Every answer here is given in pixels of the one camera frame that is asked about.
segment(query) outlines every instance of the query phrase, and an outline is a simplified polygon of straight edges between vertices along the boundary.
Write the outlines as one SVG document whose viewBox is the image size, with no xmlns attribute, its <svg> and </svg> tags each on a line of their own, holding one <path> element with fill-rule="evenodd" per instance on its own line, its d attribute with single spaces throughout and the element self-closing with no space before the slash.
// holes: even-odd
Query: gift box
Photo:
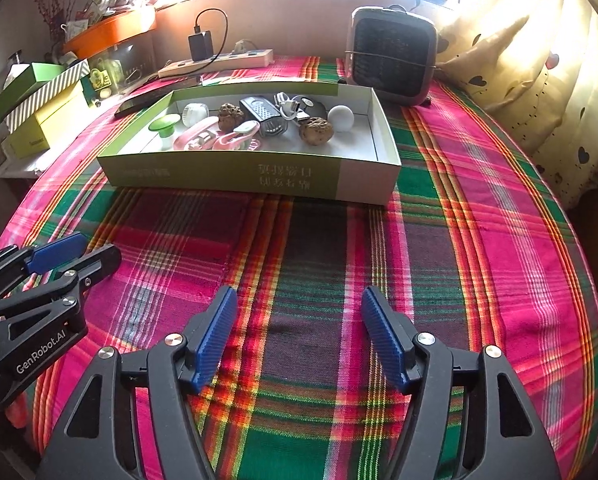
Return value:
<svg viewBox="0 0 598 480">
<path fill-rule="evenodd" d="M 81 82 L 70 86 L 32 113 L 6 137 L 12 153 L 24 158 L 52 147 L 62 136 L 73 136 L 88 125 L 90 108 Z"/>
<path fill-rule="evenodd" d="M 84 60 L 71 66 L 65 72 L 53 78 L 50 82 L 35 91 L 30 97 L 23 101 L 19 106 L 12 110 L 6 117 L 6 126 L 10 133 L 13 133 L 28 120 L 32 114 L 36 113 L 55 97 L 74 85 L 83 77 L 90 73 L 88 61 Z"/>
<path fill-rule="evenodd" d="M 61 65 L 31 63 L 0 93 L 0 122 L 29 95 L 63 72 Z"/>
<path fill-rule="evenodd" d="M 151 123 L 183 113 L 190 103 L 217 115 L 222 104 L 249 96 L 273 99 L 278 92 L 306 95 L 331 109 L 346 105 L 354 114 L 350 131 L 325 144 L 301 140 L 290 123 L 276 137 L 258 138 L 249 150 L 164 150 Z M 186 127 L 174 126 L 178 136 Z M 317 82 L 243 82 L 176 90 L 127 124 L 97 160 L 112 186 L 171 187 L 264 192 L 385 205 L 393 195 L 401 159 L 388 121 L 372 88 Z"/>
</svg>

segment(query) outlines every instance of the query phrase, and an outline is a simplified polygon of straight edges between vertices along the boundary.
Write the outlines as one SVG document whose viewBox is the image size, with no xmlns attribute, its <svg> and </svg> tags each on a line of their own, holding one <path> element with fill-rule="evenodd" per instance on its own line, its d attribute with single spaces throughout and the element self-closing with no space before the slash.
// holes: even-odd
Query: white ball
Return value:
<svg viewBox="0 0 598 480">
<path fill-rule="evenodd" d="M 328 112 L 328 122 L 336 132 L 349 132 L 355 124 L 355 115 L 347 106 L 335 106 Z"/>
</svg>

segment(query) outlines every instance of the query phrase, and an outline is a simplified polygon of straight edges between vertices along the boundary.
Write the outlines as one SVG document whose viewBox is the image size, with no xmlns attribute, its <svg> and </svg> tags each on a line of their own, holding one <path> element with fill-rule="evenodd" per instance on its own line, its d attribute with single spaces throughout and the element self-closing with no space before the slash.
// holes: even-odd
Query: metal screw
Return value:
<svg viewBox="0 0 598 480">
<path fill-rule="evenodd" d="M 421 332 L 420 334 L 417 334 L 417 341 L 419 341 L 422 345 L 432 345 L 436 339 L 431 333 Z"/>
<path fill-rule="evenodd" d="M 169 334 L 166 336 L 166 345 L 177 346 L 183 343 L 183 336 L 181 334 Z"/>
<path fill-rule="evenodd" d="M 98 356 L 102 359 L 110 359 L 114 355 L 114 348 L 111 346 L 104 346 L 98 352 Z"/>
<path fill-rule="evenodd" d="M 486 354 L 496 359 L 497 357 L 502 356 L 502 349 L 495 345 L 488 345 L 486 347 Z"/>
</svg>

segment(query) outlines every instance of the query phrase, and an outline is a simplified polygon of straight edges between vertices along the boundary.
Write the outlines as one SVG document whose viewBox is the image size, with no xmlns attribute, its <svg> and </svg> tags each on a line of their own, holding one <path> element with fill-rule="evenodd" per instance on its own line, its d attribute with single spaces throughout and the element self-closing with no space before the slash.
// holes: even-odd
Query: orange tray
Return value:
<svg viewBox="0 0 598 480">
<path fill-rule="evenodd" d="M 156 13 L 153 6 L 129 10 L 87 28 L 63 45 L 63 52 L 72 51 L 79 59 L 88 59 L 156 26 Z"/>
</svg>

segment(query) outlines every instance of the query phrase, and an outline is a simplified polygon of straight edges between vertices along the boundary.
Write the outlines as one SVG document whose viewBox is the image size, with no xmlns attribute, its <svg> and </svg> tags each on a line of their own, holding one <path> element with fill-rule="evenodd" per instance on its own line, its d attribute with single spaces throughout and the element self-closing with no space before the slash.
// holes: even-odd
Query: heater grille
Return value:
<svg viewBox="0 0 598 480">
<path fill-rule="evenodd" d="M 363 18 L 355 29 L 352 77 L 358 85 L 415 97 L 425 83 L 430 48 L 421 27 Z"/>
</svg>

